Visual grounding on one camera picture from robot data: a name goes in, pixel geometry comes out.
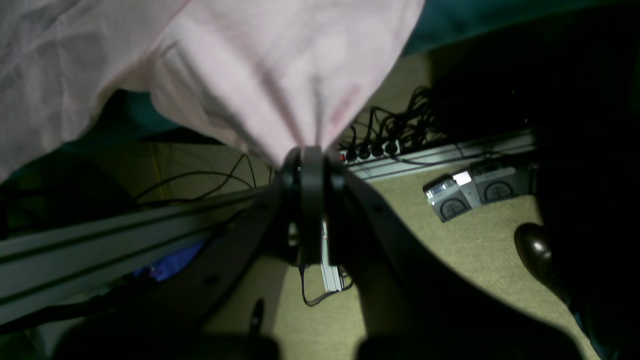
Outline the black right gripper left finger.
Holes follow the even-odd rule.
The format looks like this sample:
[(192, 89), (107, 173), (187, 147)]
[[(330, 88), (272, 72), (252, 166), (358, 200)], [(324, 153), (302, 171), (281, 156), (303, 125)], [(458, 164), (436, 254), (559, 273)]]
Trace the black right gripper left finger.
[(233, 299), (261, 255), (287, 258), (298, 202), (301, 150), (293, 148), (278, 175), (206, 244), (183, 271), (119, 309), (69, 331), (55, 360), (279, 360), (275, 340), (262, 335), (266, 299)]

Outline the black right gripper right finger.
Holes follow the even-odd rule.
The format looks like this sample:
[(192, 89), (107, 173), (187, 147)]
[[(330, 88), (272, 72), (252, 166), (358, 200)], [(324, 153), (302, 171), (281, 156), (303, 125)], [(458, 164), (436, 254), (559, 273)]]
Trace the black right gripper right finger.
[(318, 146), (300, 155), (300, 263), (328, 258), (359, 292), (359, 360), (580, 360), (574, 340), (432, 254), (388, 203)]

